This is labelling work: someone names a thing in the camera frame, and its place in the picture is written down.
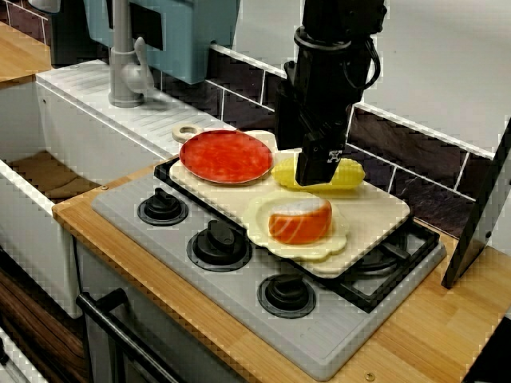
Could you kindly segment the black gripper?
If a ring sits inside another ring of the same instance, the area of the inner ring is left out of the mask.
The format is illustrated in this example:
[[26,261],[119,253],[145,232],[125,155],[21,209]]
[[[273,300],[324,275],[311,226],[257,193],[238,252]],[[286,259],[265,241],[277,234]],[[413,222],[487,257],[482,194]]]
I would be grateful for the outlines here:
[[378,79],[368,79],[378,63],[371,36],[321,41],[305,28],[295,31],[296,61],[275,96],[275,138],[280,150],[301,148],[295,171],[300,186],[329,183],[339,166],[352,105]]

